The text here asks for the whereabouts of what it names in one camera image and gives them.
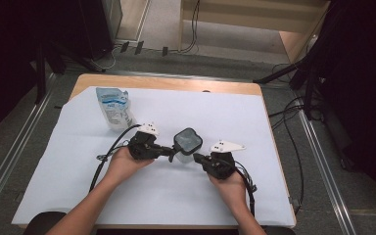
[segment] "human hand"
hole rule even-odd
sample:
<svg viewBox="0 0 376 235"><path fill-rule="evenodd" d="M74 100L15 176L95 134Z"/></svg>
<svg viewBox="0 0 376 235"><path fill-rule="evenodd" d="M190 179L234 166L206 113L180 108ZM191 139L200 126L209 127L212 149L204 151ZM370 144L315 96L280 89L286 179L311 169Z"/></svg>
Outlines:
<svg viewBox="0 0 376 235"><path fill-rule="evenodd" d="M243 209L246 205L246 186L238 172L226 179L217 179L209 175L211 183L218 189L224 203L230 210Z"/></svg>
<svg viewBox="0 0 376 235"><path fill-rule="evenodd" d="M112 183L117 187L138 169L151 164L153 161L154 160L134 160L130 155L129 149L122 147L112 155L109 168L103 177L103 181Z"/></svg>

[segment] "person's right arm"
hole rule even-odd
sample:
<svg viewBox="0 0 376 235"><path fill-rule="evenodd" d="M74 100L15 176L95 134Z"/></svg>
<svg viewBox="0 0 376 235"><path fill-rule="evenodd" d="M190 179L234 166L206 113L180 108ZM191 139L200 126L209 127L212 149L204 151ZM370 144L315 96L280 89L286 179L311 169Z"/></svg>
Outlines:
<svg viewBox="0 0 376 235"><path fill-rule="evenodd" d="M264 230L250 213L246 204L246 186L239 173L234 172L224 180L209 175L211 183L218 189L219 194L237 220L240 231L245 235L263 235Z"/></svg>

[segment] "person's left arm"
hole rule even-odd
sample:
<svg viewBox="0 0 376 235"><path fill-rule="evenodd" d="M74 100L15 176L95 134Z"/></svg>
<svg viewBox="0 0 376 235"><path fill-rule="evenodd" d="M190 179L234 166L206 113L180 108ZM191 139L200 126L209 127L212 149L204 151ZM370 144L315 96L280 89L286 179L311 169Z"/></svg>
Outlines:
<svg viewBox="0 0 376 235"><path fill-rule="evenodd" d="M106 175L100 183L47 234L89 234L106 202L120 183L152 162L153 160L133 160L126 147L119 149L112 156Z"/></svg>

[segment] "white paper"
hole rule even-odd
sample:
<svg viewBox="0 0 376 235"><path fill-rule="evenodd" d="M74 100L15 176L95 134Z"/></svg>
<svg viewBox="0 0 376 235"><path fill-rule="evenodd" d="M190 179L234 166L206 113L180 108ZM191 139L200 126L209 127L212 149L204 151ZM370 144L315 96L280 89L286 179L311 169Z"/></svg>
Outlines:
<svg viewBox="0 0 376 235"><path fill-rule="evenodd" d="M199 151L223 139L246 146L233 157L246 167L258 190L256 218L262 225L295 226L281 164L263 100L256 95L184 92L120 87L129 92L137 123L153 121L157 144L191 127L203 138ZM135 133L130 131L124 139ZM89 87L63 106L48 147L29 182L14 224L28 224L40 212L68 212L88 193L99 164L120 133L109 129ZM99 176L103 177L107 169ZM166 157L138 171L107 202L97 224L236 225L199 164L171 164Z"/></svg>

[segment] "metal strip on floor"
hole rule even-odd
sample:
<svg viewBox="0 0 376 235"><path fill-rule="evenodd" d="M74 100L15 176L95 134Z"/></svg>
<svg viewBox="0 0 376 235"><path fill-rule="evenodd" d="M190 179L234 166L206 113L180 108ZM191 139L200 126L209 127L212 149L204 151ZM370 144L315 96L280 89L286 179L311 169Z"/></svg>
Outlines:
<svg viewBox="0 0 376 235"><path fill-rule="evenodd" d="M48 101L51 97L56 81L57 77L52 73L47 80L47 93L45 94L41 103L35 105L32 109L28 119L23 125L23 128L14 141L14 144L12 145L4 161L0 165L0 193L2 192L2 189L4 188L5 183L7 182L12 170L14 169L15 164L20 158L20 155L24 150L24 146L28 141L29 136L31 135L40 117L42 116L42 113L44 112L45 107L47 106Z"/></svg>
<svg viewBox="0 0 376 235"><path fill-rule="evenodd" d="M301 100L298 100L297 103L298 105L303 105L303 102ZM328 193L329 199L331 200L332 207L334 208L335 215L337 216L338 222L340 223L343 234L355 235L356 232L353 226L353 221L351 220L350 213L347 209L346 203L341 195L338 185L335 182L331 169L329 168L328 162L322 151L313 125L309 120L307 120L304 111L299 111L299 116L301 118L307 140L309 141L310 148L312 149L315 156L315 160L319 167L319 171L325 184L326 191Z"/></svg>

